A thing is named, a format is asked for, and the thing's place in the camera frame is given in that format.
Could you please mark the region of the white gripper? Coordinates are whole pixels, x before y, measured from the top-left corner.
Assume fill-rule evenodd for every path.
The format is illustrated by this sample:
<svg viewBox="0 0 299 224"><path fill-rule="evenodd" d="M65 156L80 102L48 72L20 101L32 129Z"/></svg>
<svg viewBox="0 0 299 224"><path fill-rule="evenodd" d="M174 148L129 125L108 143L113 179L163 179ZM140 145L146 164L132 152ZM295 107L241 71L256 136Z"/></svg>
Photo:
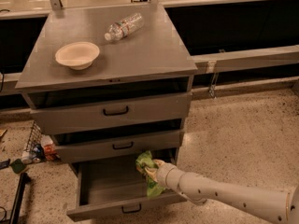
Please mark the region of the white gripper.
<svg viewBox="0 0 299 224"><path fill-rule="evenodd" d="M153 162L160 168L146 167L145 172L147 175L164 188L181 191L179 183L185 172L172 163L165 163L162 160L153 160Z"/></svg>

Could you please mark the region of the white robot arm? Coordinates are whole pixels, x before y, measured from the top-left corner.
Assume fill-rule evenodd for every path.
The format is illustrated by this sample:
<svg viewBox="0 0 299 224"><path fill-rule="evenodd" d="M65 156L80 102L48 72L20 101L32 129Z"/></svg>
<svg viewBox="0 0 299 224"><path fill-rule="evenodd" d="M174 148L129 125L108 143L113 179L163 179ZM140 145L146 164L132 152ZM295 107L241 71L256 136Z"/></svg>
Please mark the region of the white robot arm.
<svg viewBox="0 0 299 224"><path fill-rule="evenodd" d="M157 168L146 167L146 173L160 186L173 190L191 203L210 199L273 224L299 224L299 187L293 192L245 187L184 172L171 163L154 162Z"/></svg>

